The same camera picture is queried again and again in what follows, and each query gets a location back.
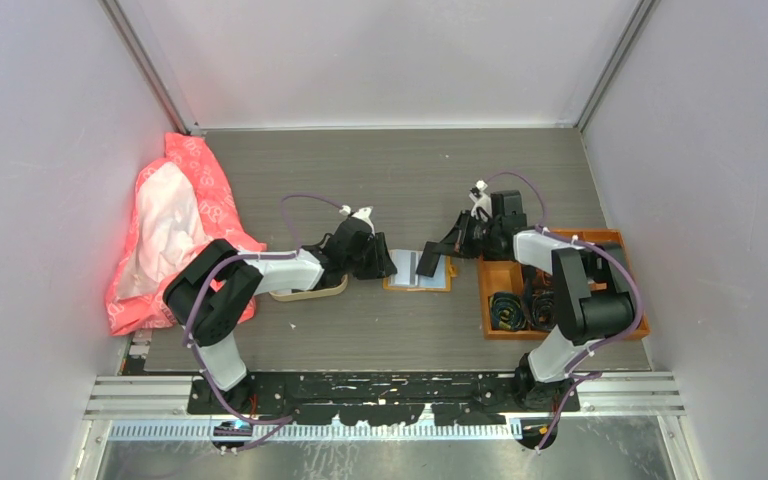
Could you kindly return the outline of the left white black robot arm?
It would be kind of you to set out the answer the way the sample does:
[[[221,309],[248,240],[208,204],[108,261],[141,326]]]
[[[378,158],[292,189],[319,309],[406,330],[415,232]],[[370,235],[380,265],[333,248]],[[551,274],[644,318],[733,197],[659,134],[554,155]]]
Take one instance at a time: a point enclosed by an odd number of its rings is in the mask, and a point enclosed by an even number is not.
[[[214,386],[213,400],[237,413],[250,403],[252,388],[244,380],[248,368],[234,330],[256,296],[314,292],[348,276],[380,280],[396,273],[384,234],[350,217],[319,242],[294,251],[249,252],[225,239],[214,240],[167,285],[162,300]]]

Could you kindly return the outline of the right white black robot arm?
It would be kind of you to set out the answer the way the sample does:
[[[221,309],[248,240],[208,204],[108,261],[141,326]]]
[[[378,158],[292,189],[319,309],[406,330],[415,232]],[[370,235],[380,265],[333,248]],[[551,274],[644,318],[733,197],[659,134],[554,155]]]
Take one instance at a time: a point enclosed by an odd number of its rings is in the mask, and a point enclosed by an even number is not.
[[[521,358],[511,390],[537,411],[573,385],[573,373],[602,346],[629,336],[643,320],[640,292],[618,243],[593,244],[529,223],[517,190],[470,191],[473,206],[439,241],[424,247],[413,272],[430,277],[442,257],[507,260],[549,280],[554,322]]]

